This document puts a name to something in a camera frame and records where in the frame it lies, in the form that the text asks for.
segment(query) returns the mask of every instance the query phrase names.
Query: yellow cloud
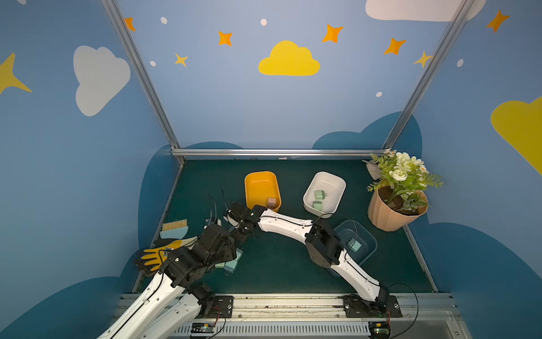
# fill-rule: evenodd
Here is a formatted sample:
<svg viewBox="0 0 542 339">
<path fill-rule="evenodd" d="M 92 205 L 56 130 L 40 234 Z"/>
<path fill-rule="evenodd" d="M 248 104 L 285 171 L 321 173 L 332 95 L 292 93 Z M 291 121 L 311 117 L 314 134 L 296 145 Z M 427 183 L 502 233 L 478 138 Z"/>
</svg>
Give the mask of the yellow cloud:
<svg viewBox="0 0 542 339">
<path fill-rule="evenodd" d="M 306 47 L 298 47 L 292 41 L 281 41 L 273 47 L 271 55 L 258 65 L 265 75 L 315 75 L 320 63 L 312 58 Z"/>
<path fill-rule="evenodd" d="M 491 113 L 495 131 L 542 174 L 542 157 L 536 151 L 542 145 L 542 97 L 530 104 L 507 101 Z"/>
</svg>

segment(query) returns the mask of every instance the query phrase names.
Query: yellow bowl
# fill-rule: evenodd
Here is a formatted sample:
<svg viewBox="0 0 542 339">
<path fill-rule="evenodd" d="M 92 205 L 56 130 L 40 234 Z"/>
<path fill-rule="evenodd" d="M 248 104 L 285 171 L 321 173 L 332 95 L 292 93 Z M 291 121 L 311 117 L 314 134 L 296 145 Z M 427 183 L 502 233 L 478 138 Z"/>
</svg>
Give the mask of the yellow bowl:
<svg viewBox="0 0 542 339">
<path fill-rule="evenodd" d="M 267 206 L 268 198 L 276 199 L 274 212 L 278 212 L 280 204 L 279 183 L 273 172 L 263 171 L 248 174 L 244 178 L 244 193 L 247 198 L 247 207 L 253 208 L 254 205 Z"/>
</svg>

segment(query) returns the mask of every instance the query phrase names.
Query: white cloud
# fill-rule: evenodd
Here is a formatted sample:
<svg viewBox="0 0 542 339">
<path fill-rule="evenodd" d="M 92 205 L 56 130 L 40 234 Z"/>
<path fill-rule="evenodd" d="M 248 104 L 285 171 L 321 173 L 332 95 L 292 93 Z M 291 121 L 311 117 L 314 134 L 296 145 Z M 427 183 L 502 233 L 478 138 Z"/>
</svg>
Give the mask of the white cloud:
<svg viewBox="0 0 542 339">
<path fill-rule="evenodd" d="M 472 19 L 486 0 L 475 0 L 467 19 Z M 461 0 L 367 0 L 367 15 L 378 20 L 450 21 Z"/>
<path fill-rule="evenodd" d="M 100 112 L 130 80 L 128 63 L 105 47 L 77 47 L 73 69 L 80 84 L 75 101 L 81 113 L 88 117 Z"/>
</svg>

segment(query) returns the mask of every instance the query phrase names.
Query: potted plant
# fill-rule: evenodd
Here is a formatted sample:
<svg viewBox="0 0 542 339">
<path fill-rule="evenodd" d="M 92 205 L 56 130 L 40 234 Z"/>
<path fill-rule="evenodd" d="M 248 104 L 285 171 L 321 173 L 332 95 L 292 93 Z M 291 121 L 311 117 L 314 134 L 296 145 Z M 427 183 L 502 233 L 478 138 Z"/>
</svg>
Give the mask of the potted plant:
<svg viewBox="0 0 542 339">
<path fill-rule="evenodd" d="M 441 177 L 429 173 L 423 161 L 387 149 L 383 156 L 371 154 L 380 169 L 380 181 L 367 186 L 373 191 L 369 219 L 376 227 L 395 231 L 427 212 L 429 204 L 423 191 L 440 187 Z"/>
</svg>

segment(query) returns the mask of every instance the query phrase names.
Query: dark green table surface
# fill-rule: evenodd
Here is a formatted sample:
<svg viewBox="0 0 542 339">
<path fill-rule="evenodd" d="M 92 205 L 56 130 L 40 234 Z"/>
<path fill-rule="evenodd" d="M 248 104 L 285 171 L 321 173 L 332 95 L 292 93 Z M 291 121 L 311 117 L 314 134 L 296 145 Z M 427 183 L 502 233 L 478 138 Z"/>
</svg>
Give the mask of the dark green table surface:
<svg viewBox="0 0 542 339">
<path fill-rule="evenodd" d="M 384 232 L 371 224 L 367 208 L 372 182 L 365 163 L 358 160 L 188 160 L 180 175 L 165 222 L 188 219 L 187 237 L 201 234 L 209 217 L 210 194 L 219 216 L 225 209 L 221 189 L 231 202 L 245 203 L 244 177 L 257 171 L 273 172 L 279 182 L 282 206 L 279 213 L 300 219 L 316 216 L 303 207 L 303 194 L 317 172 L 326 171 L 346 181 L 346 190 L 337 212 L 361 223 L 378 241 L 378 249 L 362 268 L 389 286 L 405 283 L 416 292 L 431 292 L 410 243 L 402 229 Z M 346 220 L 334 215 L 332 227 Z M 257 230 L 242 246 L 243 256 L 233 274 L 216 269 L 203 278 L 218 293 L 350 293 L 355 290 L 342 278 L 333 277 L 314 264 L 306 247 L 296 240 Z M 391 292 L 410 292 L 395 285 Z"/>
</svg>

